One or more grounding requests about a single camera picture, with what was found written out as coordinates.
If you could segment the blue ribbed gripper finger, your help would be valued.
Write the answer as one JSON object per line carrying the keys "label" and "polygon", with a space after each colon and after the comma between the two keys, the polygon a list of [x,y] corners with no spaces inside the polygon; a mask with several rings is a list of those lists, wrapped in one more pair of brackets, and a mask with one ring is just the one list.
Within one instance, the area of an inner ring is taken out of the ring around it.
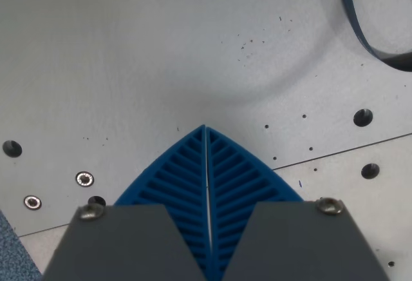
{"label": "blue ribbed gripper finger", "polygon": [[79,208],[45,280],[208,280],[205,127],[158,157],[112,206]]}
{"label": "blue ribbed gripper finger", "polygon": [[208,128],[215,280],[387,280],[341,200],[303,200],[246,149]]}

